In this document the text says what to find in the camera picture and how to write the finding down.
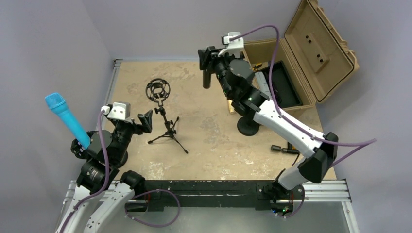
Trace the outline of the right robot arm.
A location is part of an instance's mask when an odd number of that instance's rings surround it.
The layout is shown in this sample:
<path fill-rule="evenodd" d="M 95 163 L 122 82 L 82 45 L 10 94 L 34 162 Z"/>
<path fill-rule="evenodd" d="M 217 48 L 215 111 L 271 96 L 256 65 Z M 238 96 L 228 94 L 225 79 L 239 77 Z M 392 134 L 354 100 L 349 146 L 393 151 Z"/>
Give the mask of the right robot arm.
<path fill-rule="evenodd" d="M 210 88 L 211 75 L 215 74 L 226 98 L 241 115 L 238 130 L 242 134 L 254 135 L 263 125 L 304 156 L 300 162 L 281 171 L 263 193 L 283 198 L 307 181 L 320 183 L 336 159 L 337 135 L 315 131 L 283 110 L 276 110 L 275 102 L 252 85 L 255 74 L 249 63 L 229 53 L 219 56 L 221 51 L 214 46 L 198 50 L 203 87 Z"/>

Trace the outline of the round base mic stand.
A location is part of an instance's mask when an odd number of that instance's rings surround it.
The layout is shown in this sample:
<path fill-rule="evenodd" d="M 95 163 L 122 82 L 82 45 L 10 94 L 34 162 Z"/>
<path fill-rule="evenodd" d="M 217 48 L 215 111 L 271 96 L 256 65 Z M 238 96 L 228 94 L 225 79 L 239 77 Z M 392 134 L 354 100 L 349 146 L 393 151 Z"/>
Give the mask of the round base mic stand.
<path fill-rule="evenodd" d="M 260 125 L 253 118 L 253 115 L 245 115 L 238 120 L 237 129 L 242 135 L 253 136 L 258 133 Z"/>

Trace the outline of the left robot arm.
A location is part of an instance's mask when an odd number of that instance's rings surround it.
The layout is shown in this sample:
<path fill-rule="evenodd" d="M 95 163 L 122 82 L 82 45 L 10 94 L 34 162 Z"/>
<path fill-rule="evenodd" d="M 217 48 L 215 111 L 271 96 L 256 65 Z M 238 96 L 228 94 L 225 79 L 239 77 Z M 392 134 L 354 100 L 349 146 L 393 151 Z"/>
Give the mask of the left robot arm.
<path fill-rule="evenodd" d="M 86 162 L 76 180 L 70 206 L 56 230 L 58 233 L 98 233 L 128 200 L 143 196 L 145 178 L 129 170 L 122 174 L 109 197 L 98 204 L 127 161 L 132 136 L 152 132 L 152 115 L 151 110 L 139 114 L 140 123 L 136 124 L 129 119 L 127 110 L 107 105 L 99 113 L 95 131 L 75 133 L 71 151 Z"/>

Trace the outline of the cream microphone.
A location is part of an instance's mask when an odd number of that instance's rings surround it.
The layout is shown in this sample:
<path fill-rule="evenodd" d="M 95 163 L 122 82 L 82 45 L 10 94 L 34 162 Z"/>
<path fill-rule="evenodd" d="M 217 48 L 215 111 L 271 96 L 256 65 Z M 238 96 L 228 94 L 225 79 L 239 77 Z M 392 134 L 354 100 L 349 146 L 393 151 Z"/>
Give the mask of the cream microphone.
<path fill-rule="evenodd" d="M 234 107 L 232 106 L 232 101 L 231 100 L 228 100 L 228 110 L 229 110 L 230 114 L 235 114 L 236 113 Z"/>

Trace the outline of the black grey microphone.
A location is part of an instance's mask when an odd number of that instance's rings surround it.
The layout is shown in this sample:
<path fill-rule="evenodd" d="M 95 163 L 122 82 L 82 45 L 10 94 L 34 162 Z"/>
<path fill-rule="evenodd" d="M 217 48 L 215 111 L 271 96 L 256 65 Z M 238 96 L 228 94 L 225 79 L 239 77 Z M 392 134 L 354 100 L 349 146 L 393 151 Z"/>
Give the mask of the black grey microphone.
<path fill-rule="evenodd" d="M 202 77 L 203 77 L 203 88 L 209 89 L 211 85 L 211 73 L 207 69 L 205 69 L 203 70 Z"/>

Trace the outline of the black tripod mic stand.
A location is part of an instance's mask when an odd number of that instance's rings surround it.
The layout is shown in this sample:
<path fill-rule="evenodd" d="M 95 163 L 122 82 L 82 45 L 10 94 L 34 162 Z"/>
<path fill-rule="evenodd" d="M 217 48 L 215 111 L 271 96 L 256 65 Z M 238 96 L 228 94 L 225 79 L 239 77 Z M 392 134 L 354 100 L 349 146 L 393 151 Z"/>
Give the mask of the black tripod mic stand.
<path fill-rule="evenodd" d="M 164 125 L 166 131 L 164 134 L 148 141 L 148 144 L 152 144 L 154 141 L 161 138 L 171 138 L 173 139 L 182 149 L 188 154 L 189 152 L 182 146 L 182 144 L 176 139 L 175 135 L 177 131 L 175 129 L 176 123 L 179 121 L 180 117 L 178 116 L 175 121 L 168 120 L 166 117 L 166 110 L 164 108 L 164 101 L 169 97 L 171 93 L 170 84 L 162 78 L 154 78 L 150 80 L 146 86 L 146 97 L 157 104 L 157 107 L 154 109 L 156 114 L 160 114 L 163 117 Z"/>

